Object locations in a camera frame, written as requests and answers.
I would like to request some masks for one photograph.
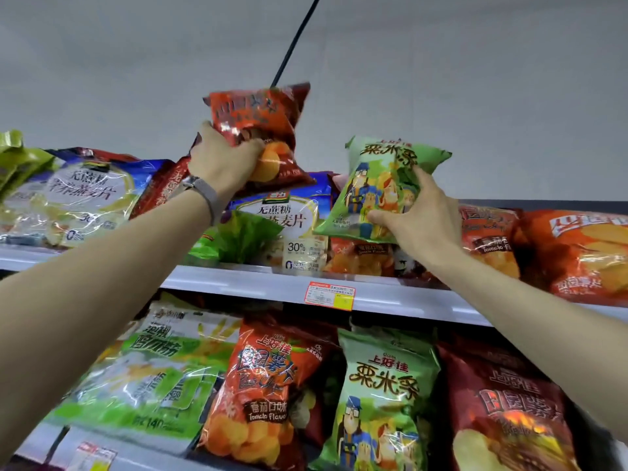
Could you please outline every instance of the orange chip bag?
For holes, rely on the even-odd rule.
[[[330,245],[331,259],[323,268],[326,272],[394,276],[393,247],[390,244],[332,237]]]
[[[289,390],[300,387],[333,348],[272,318],[264,323],[245,320],[199,446],[271,469],[305,469],[305,456],[288,418]]]
[[[519,278],[511,243],[519,221],[517,213],[488,206],[460,205],[462,247],[478,261]]]
[[[266,148],[244,189],[236,196],[294,188],[314,181],[294,161],[294,127],[301,116],[310,83],[282,88],[212,92],[204,98],[214,128],[236,146],[262,139]]]
[[[580,302],[628,302],[628,216],[540,210],[521,222],[550,292]]]

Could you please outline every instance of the price tag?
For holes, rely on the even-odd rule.
[[[350,311],[355,297],[355,288],[312,281],[305,292],[305,303]]]
[[[92,443],[81,443],[67,471],[108,471],[117,453]]]

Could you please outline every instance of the white ceiling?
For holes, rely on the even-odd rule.
[[[312,0],[0,0],[0,83],[289,39]],[[305,36],[577,0],[321,0]]]

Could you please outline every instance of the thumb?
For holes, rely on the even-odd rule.
[[[238,145],[236,150],[238,151],[238,154],[243,157],[256,159],[264,151],[265,146],[266,145],[262,139],[251,139],[250,141],[246,141]]]
[[[376,225],[385,226],[389,230],[394,221],[394,218],[399,216],[396,213],[390,213],[384,210],[371,210],[367,215],[368,221]]]

